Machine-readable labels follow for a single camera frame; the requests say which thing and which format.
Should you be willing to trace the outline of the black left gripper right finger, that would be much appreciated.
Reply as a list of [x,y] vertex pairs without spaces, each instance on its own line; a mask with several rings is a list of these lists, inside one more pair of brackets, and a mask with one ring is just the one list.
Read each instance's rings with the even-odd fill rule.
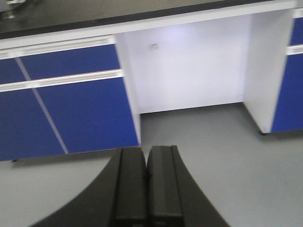
[[153,146],[147,173],[149,226],[229,226],[193,179],[177,146]]

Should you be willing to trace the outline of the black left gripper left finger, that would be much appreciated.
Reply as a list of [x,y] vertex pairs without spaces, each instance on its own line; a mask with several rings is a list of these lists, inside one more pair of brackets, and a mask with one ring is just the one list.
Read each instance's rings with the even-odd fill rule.
[[117,148],[99,175],[35,227],[147,226],[146,165],[140,147]]

